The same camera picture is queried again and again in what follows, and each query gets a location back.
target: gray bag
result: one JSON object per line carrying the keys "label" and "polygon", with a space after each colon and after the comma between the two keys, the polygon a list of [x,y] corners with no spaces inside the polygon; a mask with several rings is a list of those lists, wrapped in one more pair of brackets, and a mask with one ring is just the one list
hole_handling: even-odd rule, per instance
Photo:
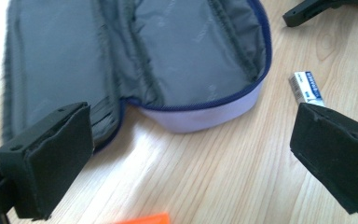
{"label": "gray bag", "polygon": [[12,0],[4,140],[76,102],[99,148],[126,104],[173,132],[209,128],[255,104],[270,63],[258,0]]}

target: wooden table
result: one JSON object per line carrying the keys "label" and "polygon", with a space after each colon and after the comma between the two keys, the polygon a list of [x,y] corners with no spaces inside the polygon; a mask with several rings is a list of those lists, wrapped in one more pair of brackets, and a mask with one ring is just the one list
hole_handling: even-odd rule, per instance
{"label": "wooden table", "polygon": [[[358,120],[358,7],[329,9],[287,28],[282,14],[300,0],[262,2],[274,55],[256,106],[189,134],[169,133],[128,108],[117,138],[89,161],[48,223],[113,223],[160,212],[185,224],[358,223],[290,151],[297,103],[287,80],[312,71],[326,105]],[[6,5],[0,1],[0,134]],[[13,210],[9,217],[30,222]]]}

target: gray fabric lining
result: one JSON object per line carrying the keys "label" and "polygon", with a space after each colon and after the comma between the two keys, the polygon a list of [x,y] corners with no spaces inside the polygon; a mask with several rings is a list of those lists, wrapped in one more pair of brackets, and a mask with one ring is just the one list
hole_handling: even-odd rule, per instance
{"label": "gray fabric lining", "polygon": [[245,0],[12,0],[5,140],[76,102],[91,105],[98,142],[117,128],[120,99],[183,106],[227,97],[263,74],[264,45]]}

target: white bag bottom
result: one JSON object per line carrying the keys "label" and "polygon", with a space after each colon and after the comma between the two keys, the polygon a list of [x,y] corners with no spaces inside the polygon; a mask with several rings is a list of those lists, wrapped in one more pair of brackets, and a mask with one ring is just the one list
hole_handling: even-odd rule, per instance
{"label": "white bag bottom", "polygon": [[177,112],[149,109],[141,109],[141,111],[173,133],[196,132],[235,119],[247,112],[255,105],[262,84],[263,82],[236,101],[212,108]]}

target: navy blue zipper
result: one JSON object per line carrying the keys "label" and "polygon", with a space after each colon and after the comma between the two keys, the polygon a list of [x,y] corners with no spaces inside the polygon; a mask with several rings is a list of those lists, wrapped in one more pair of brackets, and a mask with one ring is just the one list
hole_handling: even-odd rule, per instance
{"label": "navy blue zipper", "polygon": [[269,20],[267,17],[266,10],[263,8],[259,0],[247,0],[249,3],[249,6],[252,8],[252,10],[255,13],[255,16],[258,19],[258,22],[261,24],[262,33],[265,39],[266,44],[266,67],[264,69],[263,75],[254,83],[252,83],[249,87],[246,89],[236,92],[232,95],[229,95],[225,98],[201,103],[201,104],[194,104],[194,105],[174,105],[174,106],[155,106],[155,105],[142,105],[140,101],[135,99],[129,99],[128,103],[132,105],[140,106],[144,109],[150,109],[150,110],[156,110],[156,111],[191,111],[191,110],[201,110],[201,109],[207,109],[212,108],[220,105],[225,105],[230,102],[236,101],[240,99],[241,97],[249,94],[251,91],[253,91],[260,83],[263,81],[263,79],[266,77],[267,73],[269,72],[271,61],[272,61],[272,44],[271,44],[271,33],[269,29]]}

